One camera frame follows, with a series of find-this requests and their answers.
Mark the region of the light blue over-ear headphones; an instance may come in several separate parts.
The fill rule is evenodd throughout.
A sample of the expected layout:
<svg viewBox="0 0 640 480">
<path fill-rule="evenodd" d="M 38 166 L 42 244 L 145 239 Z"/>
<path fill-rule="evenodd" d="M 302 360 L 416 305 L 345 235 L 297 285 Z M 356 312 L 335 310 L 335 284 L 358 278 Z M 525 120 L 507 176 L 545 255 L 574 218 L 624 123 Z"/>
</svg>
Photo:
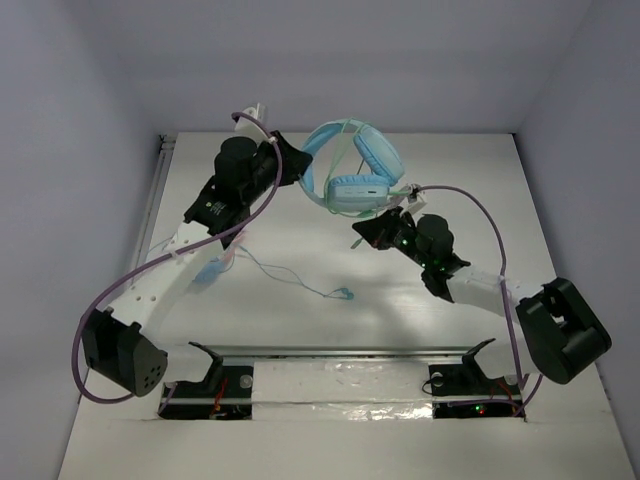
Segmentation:
<svg viewBox="0 0 640 480">
<path fill-rule="evenodd" d="M 398 202 L 405 167 L 379 130 L 354 118 L 329 121 L 307 137 L 302 151 L 315 158 L 332 140 L 334 154 L 322 184 L 316 184 L 312 167 L 300 180 L 310 200 L 335 215 L 351 217 L 374 215 Z"/>
</svg>

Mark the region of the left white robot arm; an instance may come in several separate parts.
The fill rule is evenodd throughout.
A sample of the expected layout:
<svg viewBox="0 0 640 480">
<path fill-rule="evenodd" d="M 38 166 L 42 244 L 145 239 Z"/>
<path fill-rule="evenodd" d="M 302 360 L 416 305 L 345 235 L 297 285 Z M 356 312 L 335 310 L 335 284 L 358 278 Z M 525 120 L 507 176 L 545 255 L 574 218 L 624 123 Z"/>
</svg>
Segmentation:
<svg viewBox="0 0 640 480">
<path fill-rule="evenodd" d="M 184 213 L 162 254 L 136 268 L 93 301 L 82 316 L 73 354 L 126 390 L 143 397 L 162 380 L 174 348 L 156 346 L 157 329 L 204 266 L 224 253 L 237 233 L 256 219 L 252 206 L 270 202 L 281 186 L 297 182 L 312 162 L 280 132 L 262 142 L 224 140 L 215 172 Z M 100 309 L 100 300 L 109 303 Z"/>
</svg>

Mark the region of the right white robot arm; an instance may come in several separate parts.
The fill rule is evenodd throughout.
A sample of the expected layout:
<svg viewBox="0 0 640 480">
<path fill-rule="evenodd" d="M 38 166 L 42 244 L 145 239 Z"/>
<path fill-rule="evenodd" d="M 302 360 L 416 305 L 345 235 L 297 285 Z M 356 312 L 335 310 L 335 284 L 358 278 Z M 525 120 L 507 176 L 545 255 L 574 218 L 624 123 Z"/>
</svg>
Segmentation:
<svg viewBox="0 0 640 480">
<path fill-rule="evenodd" d="M 439 215 L 415 221 L 400 207 L 356 222 L 372 248 L 396 249 L 422 269 L 425 288 L 453 304 L 477 307 L 520 326 L 522 371 L 567 384 L 612 347 L 612 339 L 577 287 L 558 277 L 541 286 L 484 272 L 454 252 L 454 235 Z"/>
</svg>

